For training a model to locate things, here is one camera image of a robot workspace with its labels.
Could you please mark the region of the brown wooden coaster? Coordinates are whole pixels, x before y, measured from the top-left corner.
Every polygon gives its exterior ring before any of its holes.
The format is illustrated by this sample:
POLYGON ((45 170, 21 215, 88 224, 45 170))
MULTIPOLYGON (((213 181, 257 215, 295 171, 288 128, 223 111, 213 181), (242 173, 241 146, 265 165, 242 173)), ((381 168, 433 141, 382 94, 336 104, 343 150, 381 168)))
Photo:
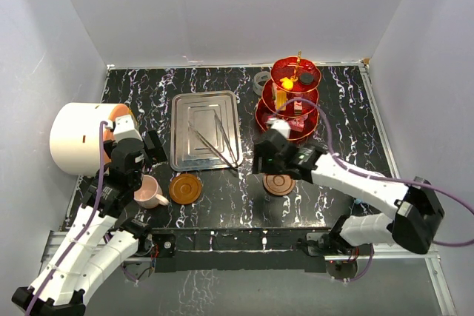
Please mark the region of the brown wooden coaster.
POLYGON ((289 175, 265 175, 263 185, 269 194, 284 196, 293 191, 296 183, 289 175))
POLYGON ((181 205, 194 203, 200 197, 201 190, 201 180, 187 173, 174 177, 169 186, 171 199, 181 205))

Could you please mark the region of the red white strawberry cake slice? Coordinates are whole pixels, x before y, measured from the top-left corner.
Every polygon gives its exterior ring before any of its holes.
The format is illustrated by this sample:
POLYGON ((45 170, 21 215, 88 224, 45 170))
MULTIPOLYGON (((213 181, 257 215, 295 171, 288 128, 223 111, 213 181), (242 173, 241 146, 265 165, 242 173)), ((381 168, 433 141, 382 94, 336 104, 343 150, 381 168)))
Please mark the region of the red white strawberry cake slice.
POLYGON ((290 125, 290 129, 295 132, 303 132, 305 126, 303 118, 294 118, 288 121, 288 124, 290 125))

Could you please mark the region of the pink ceramic cup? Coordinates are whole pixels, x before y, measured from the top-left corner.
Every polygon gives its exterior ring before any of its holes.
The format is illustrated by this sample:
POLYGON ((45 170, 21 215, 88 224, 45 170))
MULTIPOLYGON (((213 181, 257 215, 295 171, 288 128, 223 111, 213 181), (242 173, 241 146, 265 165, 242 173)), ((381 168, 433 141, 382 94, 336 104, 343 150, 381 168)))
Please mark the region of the pink ceramic cup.
POLYGON ((151 175, 144 175, 141 187, 134 192, 134 201, 145 209, 167 206, 170 202, 164 197, 158 181, 151 175))

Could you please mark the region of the silver metal serving tongs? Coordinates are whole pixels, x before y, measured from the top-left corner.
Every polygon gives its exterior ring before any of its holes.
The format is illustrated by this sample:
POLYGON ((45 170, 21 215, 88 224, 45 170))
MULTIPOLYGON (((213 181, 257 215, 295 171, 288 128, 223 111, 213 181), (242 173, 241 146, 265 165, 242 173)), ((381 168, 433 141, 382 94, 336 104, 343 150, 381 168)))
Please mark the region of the silver metal serving tongs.
POLYGON ((224 147, 223 152, 221 152, 218 148, 216 148, 213 144, 211 144, 204 137, 204 135, 195 128, 195 126, 190 121, 188 121, 188 129, 195 134, 195 136, 203 143, 203 145, 206 148, 208 148, 216 157, 218 157, 223 163, 225 163, 231 170, 237 171, 238 160, 233 152, 233 148, 230 144, 230 139, 224 130, 221 119, 218 117, 216 112, 214 113, 214 121, 215 121, 216 127, 221 133, 221 140, 224 147))

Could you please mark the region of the brown chocolate layered cake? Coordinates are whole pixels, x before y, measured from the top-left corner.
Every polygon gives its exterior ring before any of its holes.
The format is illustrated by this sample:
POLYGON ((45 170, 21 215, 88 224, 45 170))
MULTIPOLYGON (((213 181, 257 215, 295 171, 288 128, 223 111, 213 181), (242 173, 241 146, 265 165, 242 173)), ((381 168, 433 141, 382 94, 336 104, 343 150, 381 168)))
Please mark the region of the brown chocolate layered cake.
POLYGON ((296 99, 293 102, 293 112, 294 112, 294 115, 296 115, 296 116, 302 115, 303 106, 302 106, 302 101, 301 100, 296 99))

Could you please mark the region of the yellow orange cake piece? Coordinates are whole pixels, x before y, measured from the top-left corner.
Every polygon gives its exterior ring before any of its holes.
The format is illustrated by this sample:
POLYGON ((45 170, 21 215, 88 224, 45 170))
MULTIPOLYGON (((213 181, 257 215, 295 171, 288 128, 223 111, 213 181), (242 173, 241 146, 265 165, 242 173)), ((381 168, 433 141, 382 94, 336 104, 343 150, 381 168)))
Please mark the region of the yellow orange cake piece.
POLYGON ((283 90, 277 90, 275 94, 275 108, 285 110, 284 103, 287 101, 287 93, 283 90))

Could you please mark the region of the red three-tier cake stand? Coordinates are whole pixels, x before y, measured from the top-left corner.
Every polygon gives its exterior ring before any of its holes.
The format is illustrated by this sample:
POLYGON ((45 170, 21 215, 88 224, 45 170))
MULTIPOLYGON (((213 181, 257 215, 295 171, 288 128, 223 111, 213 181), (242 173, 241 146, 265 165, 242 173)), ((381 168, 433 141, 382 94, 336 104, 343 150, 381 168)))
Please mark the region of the red three-tier cake stand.
POLYGON ((303 132, 292 130, 290 132, 291 141, 303 141, 315 131, 318 124, 318 111, 314 105, 318 103, 318 85, 321 81, 321 71, 313 62, 302 58, 301 54, 298 53, 296 56, 289 56, 276 61, 270 73, 271 79, 264 85, 263 92, 256 105, 256 123, 263 132, 268 129, 266 122, 272 115, 287 122, 294 118, 303 118, 305 123, 303 132), (299 81, 302 73, 313 74, 313 83, 310 85, 302 84, 299 81), (281 87, 280 80, 283 77, 288 77, 294 81, 292 91, 281 87), (287 101, 284 103, 285 110, 275 108, 275 101, 272 100, 272 83, 277 85, 278 90, 287 93, 287 101), (303 112, 300 116, 294 115, 293 112, 293 102, 296 99, 302 101, 303 112))

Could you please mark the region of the green striped macaron cake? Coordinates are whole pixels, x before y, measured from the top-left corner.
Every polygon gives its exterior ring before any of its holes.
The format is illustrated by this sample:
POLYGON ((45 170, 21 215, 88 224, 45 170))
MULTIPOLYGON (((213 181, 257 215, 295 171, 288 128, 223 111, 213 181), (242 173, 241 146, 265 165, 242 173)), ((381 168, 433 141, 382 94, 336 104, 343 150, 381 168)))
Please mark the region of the green striped macaron cake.
POLYGON ((272 100, 276 100, 278 95, 278 87, 275 83, 272 83, 272 100))

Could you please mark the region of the orange fish shaped pastry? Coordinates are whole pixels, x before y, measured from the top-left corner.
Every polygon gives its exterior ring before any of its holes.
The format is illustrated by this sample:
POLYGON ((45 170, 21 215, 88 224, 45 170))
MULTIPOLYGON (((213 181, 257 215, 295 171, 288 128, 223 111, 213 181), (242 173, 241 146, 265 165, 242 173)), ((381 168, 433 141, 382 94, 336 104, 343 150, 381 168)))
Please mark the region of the orange fish shaped pastry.
POLYGON ((281 87, 285 90, 292 91, 294 87, 294 81, 288 77, 283 77, 280 80, 281 87))

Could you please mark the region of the dark chocolate cookie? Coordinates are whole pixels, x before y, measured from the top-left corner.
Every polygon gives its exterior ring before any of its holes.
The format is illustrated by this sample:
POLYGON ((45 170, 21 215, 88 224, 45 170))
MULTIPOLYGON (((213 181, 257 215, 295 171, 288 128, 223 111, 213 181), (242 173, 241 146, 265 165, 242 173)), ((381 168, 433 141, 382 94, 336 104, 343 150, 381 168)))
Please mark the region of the dark chocolate cookie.
POLYGON ((314 81, 313 74, 311 74, 311 73, 302 73, 299 77, 299 81, 304 85, 310 85, 314 81))

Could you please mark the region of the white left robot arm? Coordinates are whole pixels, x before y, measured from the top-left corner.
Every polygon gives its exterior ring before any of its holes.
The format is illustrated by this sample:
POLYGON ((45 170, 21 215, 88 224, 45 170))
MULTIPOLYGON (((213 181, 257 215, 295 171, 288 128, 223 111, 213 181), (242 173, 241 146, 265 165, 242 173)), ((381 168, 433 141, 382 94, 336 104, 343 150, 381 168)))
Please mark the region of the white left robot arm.
POLYGON ((93 293, 132 255, 153 247, 150 227, 135 218, 116 225, 143 183, 143 171, 166 161, 158 134, 101 141, 99 170, 73 225, 50 262, 12 302, 26 315, 83 315, 93 293))

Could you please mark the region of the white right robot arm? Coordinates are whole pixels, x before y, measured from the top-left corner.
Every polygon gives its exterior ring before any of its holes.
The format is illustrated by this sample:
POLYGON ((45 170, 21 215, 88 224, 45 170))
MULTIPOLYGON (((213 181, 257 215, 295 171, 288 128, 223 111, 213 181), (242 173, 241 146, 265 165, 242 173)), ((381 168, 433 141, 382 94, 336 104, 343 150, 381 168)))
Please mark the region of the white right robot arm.
POLYGON ((383 175, 352 164, 340 166, 321 147, 313 143, 297 146, 275 129, 255 142, 253 173, 288 175, 343 192, 377 209, 375 215, 342 215, 327 234, 310 244, 341 255, 371 243, 396 243, 424 255, 444 218, 438 197, 427 186, 387 181, 383 175))

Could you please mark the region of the silver metal tray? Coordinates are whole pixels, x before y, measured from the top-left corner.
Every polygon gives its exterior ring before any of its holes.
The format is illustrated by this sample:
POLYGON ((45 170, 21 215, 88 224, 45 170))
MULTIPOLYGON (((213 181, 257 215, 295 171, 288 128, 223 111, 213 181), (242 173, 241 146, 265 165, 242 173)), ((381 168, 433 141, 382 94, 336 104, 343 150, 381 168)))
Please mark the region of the silver metal tray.
POLYGON ((204 137, 224 151, 214 113, 221 119, 230 139, 238 166, 243 161, 237 101, 234 93, 224 90, 179 94, 173 98, 171 112, 170 165, 178 172, 229 168, 188 129, 188 121, 204 137))

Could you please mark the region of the white cylindrical drum container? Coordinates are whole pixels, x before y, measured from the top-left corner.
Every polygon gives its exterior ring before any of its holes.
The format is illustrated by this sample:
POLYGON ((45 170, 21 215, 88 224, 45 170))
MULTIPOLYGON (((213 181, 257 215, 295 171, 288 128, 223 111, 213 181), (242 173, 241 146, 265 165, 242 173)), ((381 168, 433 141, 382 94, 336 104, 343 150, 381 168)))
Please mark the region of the white cylindrical drum container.
POLYGON ((70 175, 94 176, 100 163, 100 122, 130 113, 125 104, 64 105, 50 131, 50 153, 56 165, 70 175))

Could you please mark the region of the clear tape roll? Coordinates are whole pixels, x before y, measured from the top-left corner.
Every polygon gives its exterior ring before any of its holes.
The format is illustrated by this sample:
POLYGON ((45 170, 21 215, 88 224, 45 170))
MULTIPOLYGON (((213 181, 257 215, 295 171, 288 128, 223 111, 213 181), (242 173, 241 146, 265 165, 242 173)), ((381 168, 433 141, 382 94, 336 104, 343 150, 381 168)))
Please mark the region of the clear tape roll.
POLYGON ((253 77, 253 92, 261 96, 264 85, 271 79, 271 73, 268 71, 261 71, 254 75, 253 77))

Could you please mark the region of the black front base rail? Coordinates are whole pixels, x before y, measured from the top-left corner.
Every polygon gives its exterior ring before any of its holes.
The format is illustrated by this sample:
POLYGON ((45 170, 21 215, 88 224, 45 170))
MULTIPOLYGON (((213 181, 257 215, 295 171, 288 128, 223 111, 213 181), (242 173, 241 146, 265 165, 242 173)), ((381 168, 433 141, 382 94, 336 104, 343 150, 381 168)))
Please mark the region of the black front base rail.
POLYGON ((370 247, 319 249, 328 228, 156 228, 157 272, 192 270, 303 270, 325 273, 333 262, 351 265, 370 254, 370 247))

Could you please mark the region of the aluminium frame rail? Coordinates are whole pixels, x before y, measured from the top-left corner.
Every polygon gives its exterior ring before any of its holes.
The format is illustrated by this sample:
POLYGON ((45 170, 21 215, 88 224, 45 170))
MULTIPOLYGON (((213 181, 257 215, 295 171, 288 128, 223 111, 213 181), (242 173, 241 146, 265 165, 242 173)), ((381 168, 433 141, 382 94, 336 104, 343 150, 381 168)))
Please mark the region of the aluminium frame rail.
POLYGON ((425 259, 441 313, 456 315, 450 290, 441 268, 441 257, 434 247, 434 233, 444 217, 435 191, 420 177, 405 182, 407 195, 393 203, 393 240, 403 249, 402 256, 425 259))

